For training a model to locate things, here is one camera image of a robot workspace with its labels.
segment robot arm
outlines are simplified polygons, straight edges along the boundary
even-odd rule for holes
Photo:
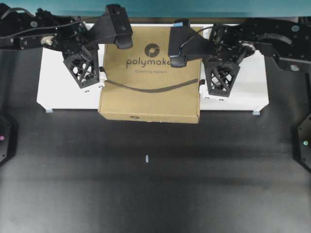
[[[256,50],[273,57],[282,70],[310,72],[311,27],[305,24],[252,18],[236,26],[214,24],[209,28],[210,37],[205,39],[187,19],[177,20],[171,27],[168,54],[173,67],[202,59],[210,95],[228,97],[239,64]]]
[[[45,47],[61,51],[80,88],[99,82],[98,44],[127,49],[133,45],[132,34],[125,9],[116,4],[107,5],[90,29],[80,18],[54,16],[42,9],[32,15],[25,9],[0,4],[0,49]]]

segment dark surface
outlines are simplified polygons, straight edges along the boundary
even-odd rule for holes
[[[261,116],[119,122],[46,114],[36,103],[40,56],[0,54],[4,106],[19,123],[16,155],[0,167],[0,233],[311,232],[311,174],[294,160],[309,113],[304,75],[268,59]]]

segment cardboard box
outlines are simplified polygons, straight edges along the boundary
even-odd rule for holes
[[[170,27],[133,27],[128,50],[105,47],[104,68],[109,80],[141,89],[180,84],[200,76],[201,61],[172,68],[168,53]],[[100,96],[99,113],[106,119],[147,122],[198,123],[199,83],[161,93],[143,93],[106,83]]]

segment black mount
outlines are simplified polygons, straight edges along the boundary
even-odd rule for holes
[[[187,61],[202,59],[209,94],[228,97],[239,64],[255,50],[273,57],[279,69],[309,74],[311,27],[284,20],[250,18],[237,26],[214,24],[209,39],[204,39],[187,19],[180,19],[171,27],[168,55],[172,67],[184,67]]]
[[[0,115],[0,164],[8,157],[11,123]]]

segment white platform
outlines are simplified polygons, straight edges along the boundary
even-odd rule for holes
[[[171,26],[171,24],[133,24],[132,26]],[[207,24],[193,26],[207,27]],[[104,59],[104,46],[98,51],[99,63]],[[228,99],[209,96],[207,87],[201,86],[201,110],[237,110],[259,112],[269,103],[264,57],[257,51],[245,58]],[[202,65],[201,79],[205,77]],[[80,89],[63,63],[61,52],[43,49],[37,102],[47,112],[52,109],[98,109],[101,82]]]

